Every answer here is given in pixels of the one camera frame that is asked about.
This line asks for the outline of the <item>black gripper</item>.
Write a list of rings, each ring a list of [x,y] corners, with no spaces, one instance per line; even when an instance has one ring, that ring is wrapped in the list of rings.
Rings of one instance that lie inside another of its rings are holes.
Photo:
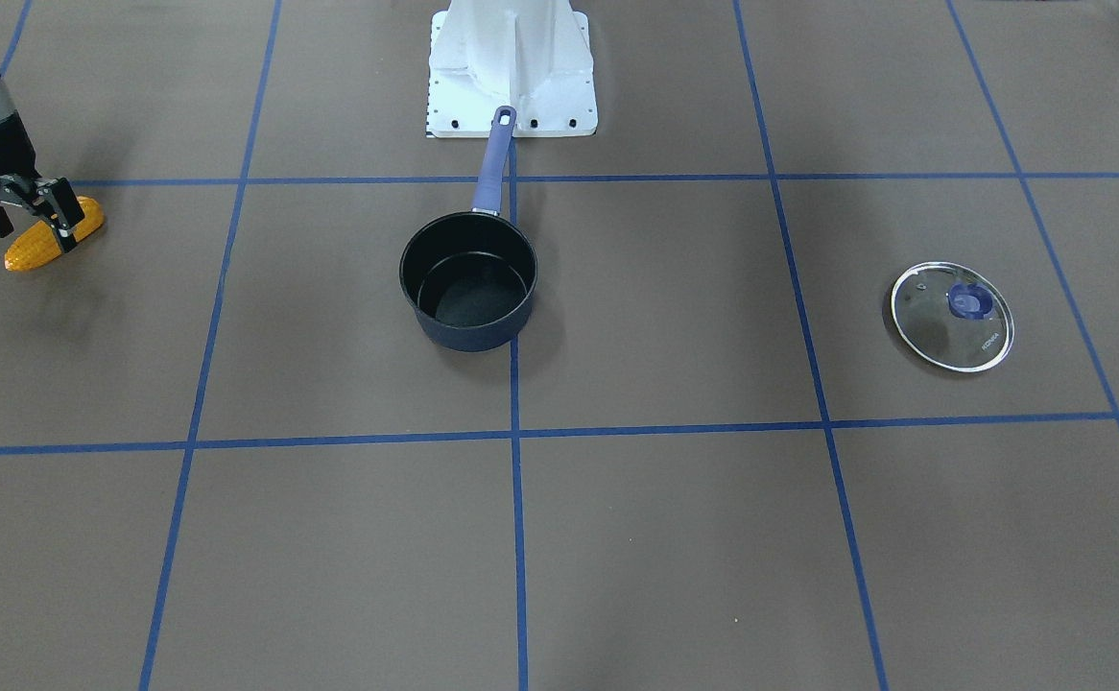
[[[25,180],[40,177],[35,170],[35,149],[23,119],[18,113],[0,122],[0,177],[19,177]],[[81,203],[68,179],[38,180],[35,189],[35,210],[38,219],[49,225],[51,236],[62,253],[75,249],[74,228],[81,223]],[[0,239],[15,231],[10,215],[3,209],[0,189]]]

